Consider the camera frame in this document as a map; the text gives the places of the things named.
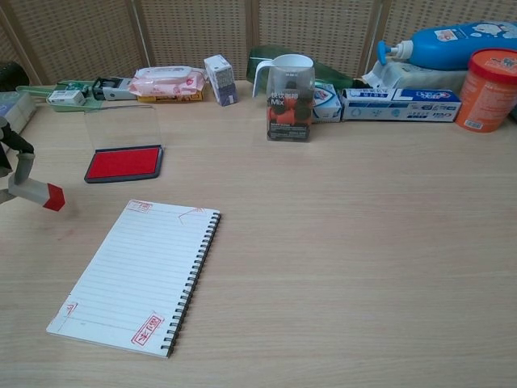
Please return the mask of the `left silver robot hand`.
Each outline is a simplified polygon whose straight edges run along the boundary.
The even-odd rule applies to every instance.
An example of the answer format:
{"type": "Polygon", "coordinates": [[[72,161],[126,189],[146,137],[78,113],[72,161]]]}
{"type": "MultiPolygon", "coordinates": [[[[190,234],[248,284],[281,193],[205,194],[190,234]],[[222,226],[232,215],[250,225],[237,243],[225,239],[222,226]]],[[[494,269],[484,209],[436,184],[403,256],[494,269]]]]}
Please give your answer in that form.
{"type": "Polygon", "coordinates": [[[35,159],[34,147],[23,139],[11,128],[11,124],[0,116],[0,143],[5,144],[18,152],[18,164],[13,171],[3,147],[0,145],[0,178],[8,176],[11,172],[8,188],[0,190],[0,204],[16,198],[15,187],[21,186],[29,178],[35,159]]]}

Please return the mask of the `small red white stamp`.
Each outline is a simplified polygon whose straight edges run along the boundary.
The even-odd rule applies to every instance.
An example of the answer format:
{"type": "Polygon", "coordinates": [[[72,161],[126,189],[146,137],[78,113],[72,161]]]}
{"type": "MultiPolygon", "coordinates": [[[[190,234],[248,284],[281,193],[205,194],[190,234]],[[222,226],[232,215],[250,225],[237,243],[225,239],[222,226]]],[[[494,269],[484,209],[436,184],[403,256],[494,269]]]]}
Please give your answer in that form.
{"type": "Polygon", "coordinates": [[[10,194],[29,200],[43,208],[59,212],[65,205],[65,196],[61,187],[51,183],[43,183],[35,179],[28,178],[23,183],[8,183],[10,194]]]}

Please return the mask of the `spiral lined notebook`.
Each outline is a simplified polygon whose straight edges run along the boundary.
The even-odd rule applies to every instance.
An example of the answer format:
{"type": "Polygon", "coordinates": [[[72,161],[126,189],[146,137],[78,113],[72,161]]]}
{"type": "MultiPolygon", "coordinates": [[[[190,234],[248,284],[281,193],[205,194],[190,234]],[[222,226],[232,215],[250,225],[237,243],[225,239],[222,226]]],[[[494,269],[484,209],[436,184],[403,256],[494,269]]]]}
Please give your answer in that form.
{"type": "Polygon", "coordinates": [[[167,358],[221,214],[130,200],[46,331],[167,358]]]}

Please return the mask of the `small white box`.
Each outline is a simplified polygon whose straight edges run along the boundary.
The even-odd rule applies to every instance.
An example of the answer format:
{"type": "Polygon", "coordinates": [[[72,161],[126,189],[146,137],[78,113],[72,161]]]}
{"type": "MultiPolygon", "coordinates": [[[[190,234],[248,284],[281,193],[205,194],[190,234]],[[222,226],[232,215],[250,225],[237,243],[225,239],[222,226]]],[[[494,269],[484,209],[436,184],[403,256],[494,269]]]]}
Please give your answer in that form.
{"type": "Polygon", "coordinates": [[[48,102],[56,105],[83,106],[86,99],[80,90],[60,90],[54,91],[48,97],[48,102]]]}

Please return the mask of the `red ink pad clear lid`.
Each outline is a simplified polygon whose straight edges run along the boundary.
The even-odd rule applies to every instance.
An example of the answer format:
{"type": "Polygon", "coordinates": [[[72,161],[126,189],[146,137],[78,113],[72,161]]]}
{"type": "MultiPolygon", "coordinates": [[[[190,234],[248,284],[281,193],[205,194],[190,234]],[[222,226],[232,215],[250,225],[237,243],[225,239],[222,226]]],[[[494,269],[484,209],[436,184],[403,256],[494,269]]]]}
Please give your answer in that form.
{"type": "Polygon", "coordinates": [[[118,183],[159,176],[164,143],[150,105],[108,106],[84,113],[94,154],[87,183],[118,183]]]}

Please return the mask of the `black and white stapler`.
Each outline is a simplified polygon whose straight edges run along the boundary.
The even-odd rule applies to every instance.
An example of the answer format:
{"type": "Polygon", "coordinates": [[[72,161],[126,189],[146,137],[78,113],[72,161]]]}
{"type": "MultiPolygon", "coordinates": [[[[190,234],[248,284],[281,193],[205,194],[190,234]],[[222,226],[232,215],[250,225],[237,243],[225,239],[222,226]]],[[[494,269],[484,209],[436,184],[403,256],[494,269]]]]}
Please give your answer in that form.
{"type": "Polygon", "coordinates": [[[137,97],[129,91],[131,81],[131,78],[97,78],[91,90],[99,101],[136,100],[137,97]]]}

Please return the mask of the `pink wet wipes pack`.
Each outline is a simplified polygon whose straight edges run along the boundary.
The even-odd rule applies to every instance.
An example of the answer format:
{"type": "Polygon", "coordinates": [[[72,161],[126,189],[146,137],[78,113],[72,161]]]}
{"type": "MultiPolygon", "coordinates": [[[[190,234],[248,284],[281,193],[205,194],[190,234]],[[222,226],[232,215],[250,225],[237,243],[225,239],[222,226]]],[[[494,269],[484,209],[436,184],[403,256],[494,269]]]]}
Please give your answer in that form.
{"type": "Polygon", "coordinates": [[[131,79],[128,90],[138,96],[187,96],[204,89],[207,72],[186,65],[148,67],[139,69],[131,79]]]}

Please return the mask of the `wooden woven folding screen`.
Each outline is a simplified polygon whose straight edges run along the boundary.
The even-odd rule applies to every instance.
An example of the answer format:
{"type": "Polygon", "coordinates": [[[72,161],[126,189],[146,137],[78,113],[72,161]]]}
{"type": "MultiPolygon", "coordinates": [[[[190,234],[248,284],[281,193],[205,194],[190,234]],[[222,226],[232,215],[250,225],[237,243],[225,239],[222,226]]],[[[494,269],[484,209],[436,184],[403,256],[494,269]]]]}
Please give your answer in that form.
{"type": "Polygon", "coordinates": [[[379,40],[481,20],[517,21],[517,0],[0,0],[0,61],[46,85],[221,54],[242,79],[253,47],[278,44],[358,77],[379,40]]]}

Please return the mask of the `clear capsule box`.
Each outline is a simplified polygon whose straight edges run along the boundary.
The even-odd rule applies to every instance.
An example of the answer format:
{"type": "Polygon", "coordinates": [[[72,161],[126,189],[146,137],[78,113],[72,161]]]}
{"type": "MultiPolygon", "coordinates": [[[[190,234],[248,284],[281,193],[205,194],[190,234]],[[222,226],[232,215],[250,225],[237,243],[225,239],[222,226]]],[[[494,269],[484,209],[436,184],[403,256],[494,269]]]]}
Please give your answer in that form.
{"type": "Polygon", "coordinates": [[[313,67],[274,66],[267,82],[267,139],[308,141],[313,122],[313,67]]]}

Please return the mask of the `white blue soap box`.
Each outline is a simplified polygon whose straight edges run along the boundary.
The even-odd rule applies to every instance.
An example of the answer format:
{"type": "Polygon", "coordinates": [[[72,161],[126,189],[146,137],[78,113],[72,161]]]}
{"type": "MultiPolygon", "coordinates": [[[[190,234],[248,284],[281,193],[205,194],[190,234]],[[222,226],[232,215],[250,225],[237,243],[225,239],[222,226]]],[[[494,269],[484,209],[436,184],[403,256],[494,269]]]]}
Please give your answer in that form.
{"type": "Polygon", "coordinates": [[[313,97],[313,123],[339,123],[343,105],[332,84],[316,82],[313,97]]]}

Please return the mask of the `white blue toothpaste box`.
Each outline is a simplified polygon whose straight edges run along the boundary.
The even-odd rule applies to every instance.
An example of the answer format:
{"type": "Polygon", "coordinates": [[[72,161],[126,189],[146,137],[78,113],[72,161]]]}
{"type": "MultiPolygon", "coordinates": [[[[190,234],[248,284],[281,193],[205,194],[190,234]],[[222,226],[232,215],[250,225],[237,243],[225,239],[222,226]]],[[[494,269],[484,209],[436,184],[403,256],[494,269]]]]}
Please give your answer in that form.
{"type": "Polygon", "coordinates": [[[342,120],[453,122],[461,107],[450,90],[345,89],[342,120]]]}

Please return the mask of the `white refill pouch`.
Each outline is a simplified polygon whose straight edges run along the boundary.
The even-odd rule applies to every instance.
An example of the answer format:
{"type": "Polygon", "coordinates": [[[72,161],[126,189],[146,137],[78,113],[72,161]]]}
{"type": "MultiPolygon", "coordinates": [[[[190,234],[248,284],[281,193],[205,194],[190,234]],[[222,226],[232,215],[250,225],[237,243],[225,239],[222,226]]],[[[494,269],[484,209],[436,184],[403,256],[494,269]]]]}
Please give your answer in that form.
{"type": "Polygon", "coordinates": [[[431,70],[403,61],[379,61],[362,76],[373,88],[451,90],[460,93],[467,70],[431,70]]]}

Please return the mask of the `blue pump lotion bottle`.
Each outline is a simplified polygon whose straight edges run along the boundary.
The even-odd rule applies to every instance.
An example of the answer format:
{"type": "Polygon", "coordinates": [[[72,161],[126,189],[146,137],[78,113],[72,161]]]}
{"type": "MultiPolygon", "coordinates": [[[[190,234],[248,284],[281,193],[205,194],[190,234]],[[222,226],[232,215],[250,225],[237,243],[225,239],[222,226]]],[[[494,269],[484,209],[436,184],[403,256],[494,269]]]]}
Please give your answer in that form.
{"type": "Polygon", "coordinates": [[[517,50],[517,21],[481,21],[422,29],[393,46],[379,41],[376,54],[382,65],[395,60],[446,71],[465,70],[469,58],[482,49],[517,50]]]}

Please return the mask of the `orange cylindrical canister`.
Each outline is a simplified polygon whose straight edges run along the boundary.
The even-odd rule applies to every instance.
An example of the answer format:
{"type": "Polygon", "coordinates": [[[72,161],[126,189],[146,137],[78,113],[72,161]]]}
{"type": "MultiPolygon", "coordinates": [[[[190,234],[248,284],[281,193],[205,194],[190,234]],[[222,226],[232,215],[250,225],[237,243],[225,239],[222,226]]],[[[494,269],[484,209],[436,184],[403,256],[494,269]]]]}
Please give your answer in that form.
{"type": "Polygon", "coordinates": [[[517,105],[517,50],[486,48],[469,59],[460,91],[456,124],[476,133],[491,133],[517,105]]]}

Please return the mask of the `white plastic handled cup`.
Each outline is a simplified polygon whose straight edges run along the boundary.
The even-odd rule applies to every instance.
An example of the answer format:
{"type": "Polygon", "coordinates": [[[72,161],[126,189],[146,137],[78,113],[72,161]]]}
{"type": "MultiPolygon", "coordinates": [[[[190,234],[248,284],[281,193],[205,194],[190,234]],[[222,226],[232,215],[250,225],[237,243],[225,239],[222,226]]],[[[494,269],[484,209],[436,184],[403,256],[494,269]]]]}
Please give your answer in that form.
{"type": "Polygon", "coordinates": [[[294,68],[296,70],[307,70],[313,69],[313,60],[307,56],[301,54],[284,54],[280,55],[271,60],[264,60],[258,63],[255,74],[254,74],[254,83],[252,96],[257,97],[259,94],[259,81],[261,77],[261,73],[264,69],[270,67],[280,67],[280,68],[294,68]]]}

